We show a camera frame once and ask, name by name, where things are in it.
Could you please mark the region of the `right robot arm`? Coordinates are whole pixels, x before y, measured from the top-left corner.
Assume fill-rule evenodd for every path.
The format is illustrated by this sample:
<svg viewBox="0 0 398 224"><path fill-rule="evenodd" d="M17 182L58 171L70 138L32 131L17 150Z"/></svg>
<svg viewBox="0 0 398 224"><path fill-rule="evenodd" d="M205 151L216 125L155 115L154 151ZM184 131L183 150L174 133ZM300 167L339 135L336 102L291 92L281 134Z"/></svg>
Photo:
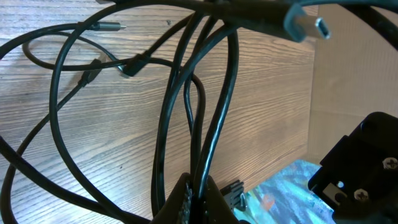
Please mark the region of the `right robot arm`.
<svg viewBox="0 0 398 224"><path fill-rule="evenodd" d="M397 118L367 115L321 160L308 188L336 223L397 223Z"/></svg>

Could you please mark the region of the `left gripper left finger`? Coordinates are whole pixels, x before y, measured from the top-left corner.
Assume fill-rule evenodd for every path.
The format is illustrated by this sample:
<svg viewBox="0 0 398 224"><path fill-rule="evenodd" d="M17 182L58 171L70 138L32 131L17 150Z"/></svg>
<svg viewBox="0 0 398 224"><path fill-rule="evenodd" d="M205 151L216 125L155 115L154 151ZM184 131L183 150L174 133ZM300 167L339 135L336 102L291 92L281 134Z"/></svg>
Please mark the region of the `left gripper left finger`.
<svg viewBox="0 0 398 224"><path fill-rule="evenodd" d="M171 191L165 205L150 224L189 224L191 207L190 174L183 173Z"/></svg>

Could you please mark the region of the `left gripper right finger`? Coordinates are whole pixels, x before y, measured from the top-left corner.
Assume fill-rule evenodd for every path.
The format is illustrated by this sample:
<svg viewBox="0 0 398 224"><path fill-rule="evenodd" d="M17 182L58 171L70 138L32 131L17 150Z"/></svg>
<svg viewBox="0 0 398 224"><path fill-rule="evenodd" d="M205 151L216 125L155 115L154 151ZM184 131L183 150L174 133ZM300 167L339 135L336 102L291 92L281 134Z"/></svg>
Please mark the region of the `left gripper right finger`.
<svg viewBox="0 0 398 224"><path fill-rule="evenodd" d="M205 203L203 204L204 224L238 224L239 220L233 213L233 208L238 204L237 193L233 192L231 186L221 190L217 187L211 176L208 177Z"/></svg>

